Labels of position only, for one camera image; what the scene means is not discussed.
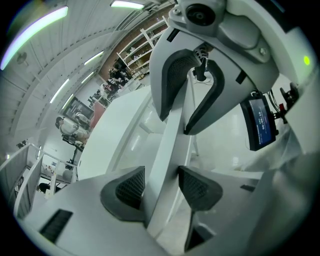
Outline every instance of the blue screen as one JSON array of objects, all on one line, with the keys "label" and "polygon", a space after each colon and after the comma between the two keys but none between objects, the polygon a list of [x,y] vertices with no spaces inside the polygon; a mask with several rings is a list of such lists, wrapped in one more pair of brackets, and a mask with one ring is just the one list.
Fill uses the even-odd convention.
[{"label": "blue screen", "polygon": [[249,103],[255,120],[259,145],[262,145],[271,140],[271,130],[265,104],[262,99],[252,99],[249,100]]}]

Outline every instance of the brick wall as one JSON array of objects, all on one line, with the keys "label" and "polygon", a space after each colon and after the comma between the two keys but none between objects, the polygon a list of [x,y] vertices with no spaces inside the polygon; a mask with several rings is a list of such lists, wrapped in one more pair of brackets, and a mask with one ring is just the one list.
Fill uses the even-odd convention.
[{"label": "brick wall", "polygon": [[[157,11],[155,14],[150,16],[148,19],[143,21],[141,24],[139,24],[135,29],[131,30],[122,40],[121,42],[114,48],[110,56],[107,58],[105,63],[102,65],[102,68],[99,72],[99,75],[104,79],[109,79],[108,71],[111,69],[119,56],[117,55],[117,52],[119,53],[128,43],[130,43],[135,37],[137,37],[141,33],[141,29],[147,29],[153,24],[157,23],[159,20],[162,19],[162,16],[164,16],[166,19],[168,19],[169,11],[173,8],[173,5],[170,5],[160,11]],[[145,42],[146,38],[143,37],[141,39],[141,43]]]}]

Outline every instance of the ceiling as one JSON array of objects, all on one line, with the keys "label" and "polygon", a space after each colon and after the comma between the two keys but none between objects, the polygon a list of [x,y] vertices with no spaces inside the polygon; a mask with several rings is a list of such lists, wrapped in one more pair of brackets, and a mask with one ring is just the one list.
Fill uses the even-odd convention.
[{"label": "ceiling", "polygon": [[[70,95],[83,86],[81,81],[100,69],[119,40],[149,15],[146,10],[112,8],[111,2],[56,0],[46,8],[41,6],[45,10],[43,16],[63,6],[68,6],[68,13],[29,39],[0,71],[0,141],[16,144],[21,138],[31,137],[40,129],[49,110],[60,110]],[[135,2],[154,9],[155,2],[160,1]],[[84,65],[101,51],[102,56]],[[25,62],[18,64],[18,56],[23,53]],[[67,79],[69,82],[50,104]]]}]

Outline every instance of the white wall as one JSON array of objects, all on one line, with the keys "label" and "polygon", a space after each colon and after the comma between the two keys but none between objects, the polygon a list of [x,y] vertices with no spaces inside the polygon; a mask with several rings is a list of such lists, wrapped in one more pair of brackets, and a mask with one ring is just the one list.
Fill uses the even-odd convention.
[{"label": "white wall", "polygon": [[90,96],[93,96],[97,90],[100,89],[100,85],[103,83],[99,75],[95,75],[91,78],[79,92],[75,94],[75,97],[80,100],[83,104],[89,107],[90,102],[88,101]]}]

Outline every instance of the screw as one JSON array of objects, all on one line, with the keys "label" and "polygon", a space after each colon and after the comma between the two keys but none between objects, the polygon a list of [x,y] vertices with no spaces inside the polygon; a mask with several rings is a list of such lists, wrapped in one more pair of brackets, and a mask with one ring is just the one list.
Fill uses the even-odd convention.
[{"label": "screw", "polygon": [[173,14],[178,16],[181,14],[181,11],[179,9],[174,9]]},{"label": "screw", "polygon": [[266,48],[260,48],[259,52],[260,52],[260,54],[262,56],[265,56],[267,54],[267,49]]}]

